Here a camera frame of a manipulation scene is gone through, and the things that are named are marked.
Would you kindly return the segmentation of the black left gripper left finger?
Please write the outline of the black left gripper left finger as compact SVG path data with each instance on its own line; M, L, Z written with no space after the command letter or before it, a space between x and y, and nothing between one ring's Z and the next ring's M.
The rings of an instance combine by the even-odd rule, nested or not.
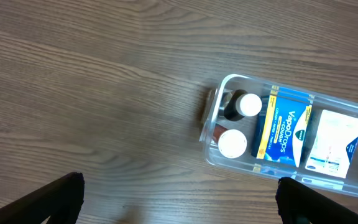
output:
M76 223L84 194L83 174L71 172L0 208L0 223Z

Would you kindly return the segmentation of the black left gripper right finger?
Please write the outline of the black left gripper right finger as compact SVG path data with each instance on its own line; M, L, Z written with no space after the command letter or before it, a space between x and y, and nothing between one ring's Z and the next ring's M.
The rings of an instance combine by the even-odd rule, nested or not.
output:
M358 224L358 214L290 177L278 180L275 196L283 224Z

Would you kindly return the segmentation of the white Hansaplast plaster box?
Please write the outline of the white Hansaplast plaster box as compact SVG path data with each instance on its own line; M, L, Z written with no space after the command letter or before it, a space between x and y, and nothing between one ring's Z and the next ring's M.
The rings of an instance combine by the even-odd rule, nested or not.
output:
M358 144L358 118L316 110L306 137L305 169L346 178Z

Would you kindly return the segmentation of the blue VapoDrops cough drops bag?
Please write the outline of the blue VapoDrops cough drops bag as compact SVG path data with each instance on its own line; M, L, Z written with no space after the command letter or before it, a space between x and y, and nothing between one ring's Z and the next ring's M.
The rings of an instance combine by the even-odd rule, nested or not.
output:
M298 167L314 95L273 85L261 100L251 155Z

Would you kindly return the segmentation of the orange tablet tube white cap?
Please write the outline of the orange tablet tube white cap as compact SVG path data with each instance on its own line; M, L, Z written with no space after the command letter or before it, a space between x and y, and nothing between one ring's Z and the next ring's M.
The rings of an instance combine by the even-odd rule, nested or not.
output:
M247 148L247 138L237 129L227 129L219 124L215 125L213 141L217 144L220 153L229 159L243 155Z

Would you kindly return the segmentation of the dark bottle white cap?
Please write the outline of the dark bottle white cap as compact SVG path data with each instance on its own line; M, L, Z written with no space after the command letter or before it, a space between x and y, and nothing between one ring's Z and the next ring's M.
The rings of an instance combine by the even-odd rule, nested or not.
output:
M230 121L239 121L245 117L258 115L262 109L262 100L253 93L236 90L224 107L223 116Z

